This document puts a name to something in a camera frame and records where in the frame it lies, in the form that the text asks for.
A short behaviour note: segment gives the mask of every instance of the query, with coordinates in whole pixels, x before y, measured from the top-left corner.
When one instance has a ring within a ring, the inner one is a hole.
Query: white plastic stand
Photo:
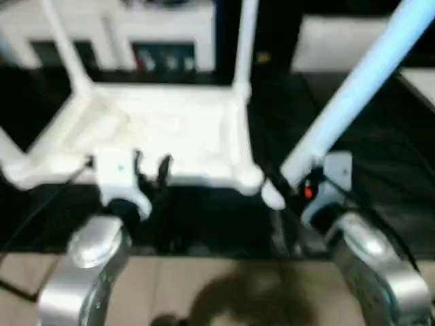
[[[94,83],[53,1],[42,4],[73,92],[28,153],[0,129],[0,162],[9,181],[22,189],[62,183],[96,149],[109,146],[139,150],[139,170],[151,179],[171,155],[169,185],[232,187],[245,195],[259,191],[263,174],[252,160],[246,115],[258,0],[243,1],[238,73],[227,88]],[[94,183],[93,171],[78,182]]]

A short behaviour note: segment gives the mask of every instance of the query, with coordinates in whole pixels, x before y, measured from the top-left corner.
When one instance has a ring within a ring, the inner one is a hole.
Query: beige floor
[[[0,275],[36,291],[57,257],[10,255]],[[421,263],[435,289],[435,264]],[[107,326],[363,326],[358,304],[328,262],[132,257],[111,298]],[[35,307],[0,291],[0,326],[35,325]]]

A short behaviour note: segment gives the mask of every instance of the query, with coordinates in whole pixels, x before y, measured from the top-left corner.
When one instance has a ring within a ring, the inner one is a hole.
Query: black table surface
[[[29,148],[70,93],[63,71],[2,69],[2,128]],[[145,76],[94,72],[103,82],[224,85],[212,75]],[[255,161],[278,166],[345,78],[339,73],[257,75],[249,105]],[[335,149],[353,153],[353,186],[422,259],[435,257],[435,114],[398,76],[382,87],[340,138]],[[41,185],[20,192],[0,183],[0,248],[26,214],[55,191]],[[72,231],[101,210],[93,185],[71,185],[23,229],[13,251],[59,253]],[[133,233],[136,253],[272,257],[270,211],[259,196],[231,189],[171,188],[154,214]]]

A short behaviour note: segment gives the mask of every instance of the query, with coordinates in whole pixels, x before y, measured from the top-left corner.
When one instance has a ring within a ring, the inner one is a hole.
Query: light blue pole
[[[435,0],[404,0],[398,6],[382,36],[343,82],[281,166],[281,173],[292,187],[300,183],[313,161],[325,156],[346,131],[434,17]],[[280,202],[277,192],[271,188],[271,183],[267,182],[263,198],[266,202]]]

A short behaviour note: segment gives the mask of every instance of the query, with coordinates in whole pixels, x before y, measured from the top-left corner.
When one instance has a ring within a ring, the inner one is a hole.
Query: silver metal part
[[[333,151],[325,156],[323,164],[324,175],[350,191],[352,188],[352,154],[348,151]],[[320,209],[332,203],[344,204],[345,197],[329,182],[319,184],[316,197],[302,212],[301,221],[310,225],[311,219]]]
[[[349,212],[334,224],[326,240],[360,301],[367,326],[424,325],[430,316],[430,290],[382,233]]]
[[[38,299],[41,326],[103,326],[111,286],[127,263],[129,235],[117,217],[91,218]]]

